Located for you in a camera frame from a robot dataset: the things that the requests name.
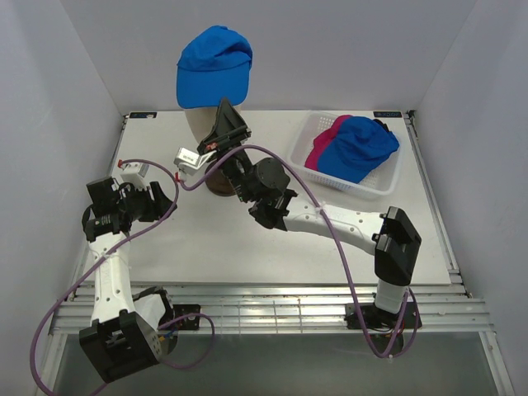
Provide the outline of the blue cap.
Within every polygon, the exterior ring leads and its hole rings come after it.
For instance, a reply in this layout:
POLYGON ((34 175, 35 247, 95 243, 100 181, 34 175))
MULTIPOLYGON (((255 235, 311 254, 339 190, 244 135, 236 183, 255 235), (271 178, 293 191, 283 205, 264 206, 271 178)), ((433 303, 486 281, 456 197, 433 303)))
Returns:
POLYGON ((242 104, 248 95, 253 51, 248 40, 226 26, 211 26, 181 52, 176 99, 188 110, 217 107, 226 98, 242 104))
POLYGON ((352 115, 318 160, 318 172, 352 183, 361 182, 399 148, 386 124, 352 115))

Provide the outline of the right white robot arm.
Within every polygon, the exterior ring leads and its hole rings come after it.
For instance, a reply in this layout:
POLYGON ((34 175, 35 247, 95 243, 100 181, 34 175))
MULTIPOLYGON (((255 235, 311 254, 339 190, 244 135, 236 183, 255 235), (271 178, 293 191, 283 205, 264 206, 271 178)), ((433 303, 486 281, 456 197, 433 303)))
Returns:
POLYGON ((378 278, 372 315, 383 328, 403 316, 403 304, 422 238, 404 210, 391 206, 384 213, 324 207, 313 196, 301 198, 289 188, 282 162, 264 158, 253 163, 242 145, 251 132, 238 106, 223 100, 218 106, 185 112, 201 155, 211 155, 210 167, 221 174, 249 214, 266 229, 338 238, 374 258, 378 278))

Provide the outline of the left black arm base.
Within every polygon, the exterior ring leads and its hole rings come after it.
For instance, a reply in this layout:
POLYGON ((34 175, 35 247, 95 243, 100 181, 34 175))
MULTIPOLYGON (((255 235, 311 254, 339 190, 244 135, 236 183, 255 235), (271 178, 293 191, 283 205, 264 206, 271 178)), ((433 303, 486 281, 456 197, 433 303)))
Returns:
POLYGON ((200 318, 197 314, 200 313, 201 306, 199 304, 174 304, 172 306, 172 313, 162 318, 159 329, 168 332, 198 330, 200 327, 200 318), (171 319, 179 318, 181 316, 185 316, 185 318, 167 325, 171 319))

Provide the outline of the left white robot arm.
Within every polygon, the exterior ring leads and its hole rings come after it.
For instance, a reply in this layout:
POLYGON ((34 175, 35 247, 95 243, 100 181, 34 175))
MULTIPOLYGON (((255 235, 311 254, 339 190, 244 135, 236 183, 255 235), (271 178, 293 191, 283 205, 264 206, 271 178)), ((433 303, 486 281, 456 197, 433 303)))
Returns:
POLYGON ((82 350, 107 384, 159 363, 166 347, 158 329, 176 317, 167 291, 150 287, 131 291, 129 241, 135 221, 154 223, 175 205, 158 182, 142 177, 111 177, 87 184, 92 200, 82 215, 82 228, 95 261, 94 308, 91 324, 79 333, 82 350))

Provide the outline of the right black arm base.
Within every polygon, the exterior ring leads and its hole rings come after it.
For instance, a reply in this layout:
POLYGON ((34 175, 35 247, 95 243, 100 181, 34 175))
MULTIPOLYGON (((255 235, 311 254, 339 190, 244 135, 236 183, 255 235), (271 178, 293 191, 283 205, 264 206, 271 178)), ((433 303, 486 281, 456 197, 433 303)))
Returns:
MULTIPOLYGON (((367 329, 384 332, 396 328, 399 318, 398 313, 388 313, 384 310, 378 309, 373 303, 360 304, 360 309, 367 329)), ((344 320, 348 329, 361 329, 359 315, 356 312, 353 303, 345 305, 344 320)), ((422 320, 417 313, 416 303, 407 303, 403 313, 401 326, 403 329, 422 327, 422 320)))

